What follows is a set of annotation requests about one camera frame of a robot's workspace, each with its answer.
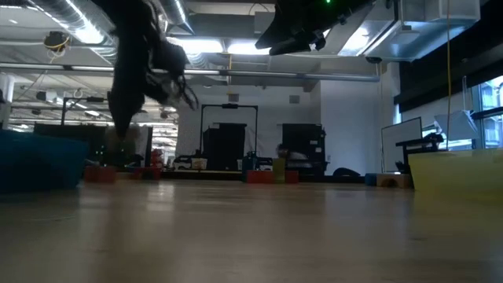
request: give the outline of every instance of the wooden floor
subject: wooden floor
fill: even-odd
[[[0,281],[503,282],[501,210],[418,194],[184,181],[0,197]]]

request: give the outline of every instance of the red block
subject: red block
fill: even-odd
[[[274,174],[272,171],[248,170],[246,183],[248,184],[274,184]]]
[[[97,182],[113,184],[117,181],[117,170],[115,167],[101,167],[97,176]]]
[[[298,171],[285,171],[285,183],[298,184],[299,183],[299,172]]]
[[[134,171],[133,171],[133,179],[136,179],[136,180],[141,180],[143,179],[143,174],[145,172],[149,172],[152,174],[152,179],[154,180],[160,180],[160,176],[161,176],[161,168],[158,168],[158,167],[139,167],[139,168],[135,168]]]
[[[96,166],[86,166],[84,170],[84,181],[85,182],[97,182],[97,174],[99,172],[99,167]]]
[[[115,167],[88,166],[84,170],[85,182],[115,183],[117,172]]]

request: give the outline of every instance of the blue bin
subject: blue bin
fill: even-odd
[[[377,186],[377,174],[365,175],[365,184],[367,186]]]
[[[0,193],[74,189],[88,150],[80,141],[0,130]]]

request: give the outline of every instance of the white whiteboard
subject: white whiteboard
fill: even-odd
[[[403,162],[403,148],[397,142],[407,142],[423,138],[421,118],[385,127],[382,130],[384,172],[398,171],[395,163]]]

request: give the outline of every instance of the yellow block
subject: yellow block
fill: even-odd
[[[285,165],[286,160],[284,158],[273,159],[274,182],[280,184],[285,182]]]
[[[409,164],[422,196],[503,204],[503,149],[414,154]]]

